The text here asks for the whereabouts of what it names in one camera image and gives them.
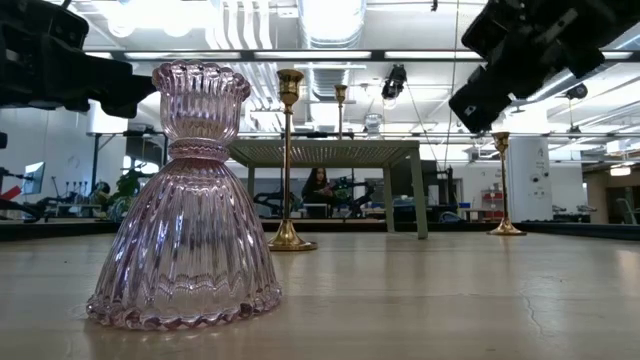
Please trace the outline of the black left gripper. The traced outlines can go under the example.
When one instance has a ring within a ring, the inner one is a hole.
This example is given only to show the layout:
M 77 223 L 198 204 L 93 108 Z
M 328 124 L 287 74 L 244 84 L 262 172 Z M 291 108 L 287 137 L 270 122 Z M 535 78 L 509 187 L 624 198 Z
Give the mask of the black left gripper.
M 94 100 L 110 116 L 134 118 L 138 104 L 156 91 L 150 76 L 135 75 L 129 63 L 77 51 L 44 59 L 45 40 L 75 50 L 84 45 L 89 25 L 68 9 L 71 1 L 0 0 L 0 108 L 86 112 Z

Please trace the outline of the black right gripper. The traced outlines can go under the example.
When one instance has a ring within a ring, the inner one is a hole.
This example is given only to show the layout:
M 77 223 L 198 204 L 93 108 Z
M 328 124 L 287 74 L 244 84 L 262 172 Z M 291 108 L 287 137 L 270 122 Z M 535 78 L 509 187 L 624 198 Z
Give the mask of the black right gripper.
M 449 100 L 471 132 L 491 129 L 511 104 L 565 69 L 577 78 L 604 63 L 597 37 L 608 24 L 601 0 L 489 0 L 462 36 L 486 61 Z

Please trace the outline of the gold metal candlestick holder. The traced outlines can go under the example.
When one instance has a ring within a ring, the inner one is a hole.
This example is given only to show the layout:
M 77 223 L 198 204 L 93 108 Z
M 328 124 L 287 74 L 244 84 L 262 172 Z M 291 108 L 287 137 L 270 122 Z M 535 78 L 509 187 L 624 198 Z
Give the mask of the gold metal candlestick holder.
M 285 115 L 285 133 L 283 148 L 283 209 L 282 219 L 279 228 L 274 237 L 269 241 L 269 249 L 279 252 L 303 252 L 312 251 L 318 248 L 315 242 L 303 240 L 294 228 L 293 220 L 290 218 L 291 213 L 291 196 L 290 196 L 290 170 L 292 160 L 292 118 L 293 105 L 299 99 L 299 85 L 304 79 L 304 75 L 295 69 L 278 70 L 279 78 L 279 95 L 280 100 L 284 104 Z
M 501 184 L 503 187 L 503 215 L 499 225 L 488 232 L 489 235 L 494 236 L 526 236 L 527 233 L 518 230 L 512 223 L 509 214 L 509 201 L 507 190 L 507 171 L 506 171 L 506 153 L 509 146 L 509 133 L 508 132 L 495 132 L 493 133 L 494 144 L 496 150 L 499 152 L 500 165 L 501 165 Z
M 337 84 L 334 86 L 335 98 L 338 104 L 338 139 L 343 139 L 343 110 L 344 101 L 346 99 L 347 86 L 343 84 Z

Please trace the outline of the clear ribbed glass candle holder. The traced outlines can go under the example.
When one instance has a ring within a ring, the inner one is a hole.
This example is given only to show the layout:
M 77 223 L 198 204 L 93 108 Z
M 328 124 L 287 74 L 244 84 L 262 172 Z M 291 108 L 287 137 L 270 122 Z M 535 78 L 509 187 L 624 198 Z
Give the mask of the clear ribbed glass candle holder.
M 379 113 L 368 113 L 364 117 L 363 131 L 370 139 L 381 139 L 381 125 L 383 123 L 384 116 Z

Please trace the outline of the pink ribbed glass candle holder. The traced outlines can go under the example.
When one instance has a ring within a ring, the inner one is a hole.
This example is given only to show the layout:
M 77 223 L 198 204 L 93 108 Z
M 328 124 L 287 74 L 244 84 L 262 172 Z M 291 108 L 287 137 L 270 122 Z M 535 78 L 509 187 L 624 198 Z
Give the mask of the pink ribbed glass candle holder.
M 169 161 L 134 198 L 86 304 L 99 324 L 173 330 L 265 313 L 282 296 L 262 224 L 228 167 L 249 81 L 174 61 L 152 75 Z

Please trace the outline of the red storage rack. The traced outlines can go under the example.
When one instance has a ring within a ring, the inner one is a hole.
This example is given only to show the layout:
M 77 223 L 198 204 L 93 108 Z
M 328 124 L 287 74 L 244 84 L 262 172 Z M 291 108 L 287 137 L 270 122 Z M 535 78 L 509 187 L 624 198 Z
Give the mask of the red storage rack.
M 499 221 L 503 216 L 504 197 L 501 190 L 482 190 L 481 209 L 487 221 Z

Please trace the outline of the green artificial plant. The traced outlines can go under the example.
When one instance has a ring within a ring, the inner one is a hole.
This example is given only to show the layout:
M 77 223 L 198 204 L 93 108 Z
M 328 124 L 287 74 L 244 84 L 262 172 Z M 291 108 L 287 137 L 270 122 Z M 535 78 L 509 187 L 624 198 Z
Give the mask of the green artificial plant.
M 113 222 L 121 222 L 135 197 L 140 193 L 142 183 L 146 183 L 149 178 L 149 174 L 136 169 L 131 169 L 122 175 L 116 183 L 116 192 L 107 202 L 107 218 Z

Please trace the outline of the computer monitor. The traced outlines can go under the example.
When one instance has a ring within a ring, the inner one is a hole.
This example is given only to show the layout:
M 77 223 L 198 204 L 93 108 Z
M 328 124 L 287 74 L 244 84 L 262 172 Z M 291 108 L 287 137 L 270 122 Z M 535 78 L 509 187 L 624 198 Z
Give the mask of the computer monitor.
M 45 162 L 26 165 L 23 174 L 22 193 L 24 195 L 40 194 L 45 171 Z

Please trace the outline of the black overhead crossbar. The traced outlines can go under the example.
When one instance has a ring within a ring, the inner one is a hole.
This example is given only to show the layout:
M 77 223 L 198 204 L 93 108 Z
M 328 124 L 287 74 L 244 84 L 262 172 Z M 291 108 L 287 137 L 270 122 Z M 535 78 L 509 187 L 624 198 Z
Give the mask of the black overhead crossbar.
M 219 60 L 223 62 L 482 62 L 472 51 L 454 50 L 95 50 L 88 55 L 133 62 L 160 62 L 177 59 Z

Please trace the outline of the pale green perforated metal shelf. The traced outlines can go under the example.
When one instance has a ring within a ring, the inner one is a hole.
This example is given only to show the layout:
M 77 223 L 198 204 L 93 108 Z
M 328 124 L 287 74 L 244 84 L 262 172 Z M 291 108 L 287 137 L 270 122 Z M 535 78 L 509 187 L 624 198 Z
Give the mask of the pale green perforated metal shelf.
M 397 163 L 409 159 L 417 237 L 420 240 L 428 237 L 418 141 L 298 139 L 291 142 L 291 149 L 287 151 L 283 140 L 240 139 L 231 144 L 230 157 L 248 169 L 249 181 L 255 179 L 256 169 L 282 168 L 287 162 L 294 168 L 379 168 L 383 171 L 386 225 L 390 232 L 395 230 L 391 170 Z

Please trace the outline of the person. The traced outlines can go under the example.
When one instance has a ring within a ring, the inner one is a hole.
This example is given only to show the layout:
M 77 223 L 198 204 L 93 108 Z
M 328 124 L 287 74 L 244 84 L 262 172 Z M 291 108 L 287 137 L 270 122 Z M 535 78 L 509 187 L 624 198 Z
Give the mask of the person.
M 333 204 L 334 193 L 326 169 L 313 168 L 302 190 L 302 203 L 309 218 L 326 219 Z

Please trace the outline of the black aluminium table frame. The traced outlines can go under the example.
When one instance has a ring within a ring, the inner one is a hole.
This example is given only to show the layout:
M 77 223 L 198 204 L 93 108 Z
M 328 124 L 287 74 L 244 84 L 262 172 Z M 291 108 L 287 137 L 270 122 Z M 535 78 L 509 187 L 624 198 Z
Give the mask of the black aluminium table frame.
M 429 232 L 488 232 L 494 223 L 429 223 Z M 298 220 L 294 223 L 297 232 L 318 233 L 385 233 L 387 225 L 379 221 L 339 221 L 339 220 Z M 567 235 L 577 237 L 604 238 L 614 240 L 640 241 L 640 225 L 590 224 L 566 222 L 523 222 L 516 227 L 527 233 Z M 0 242 L 32 240 L 82 235 L 101 235 L 125 230 L 125 225 L 117 223 L 88 222 L 48 222 L 11 223 L 0 221 Z

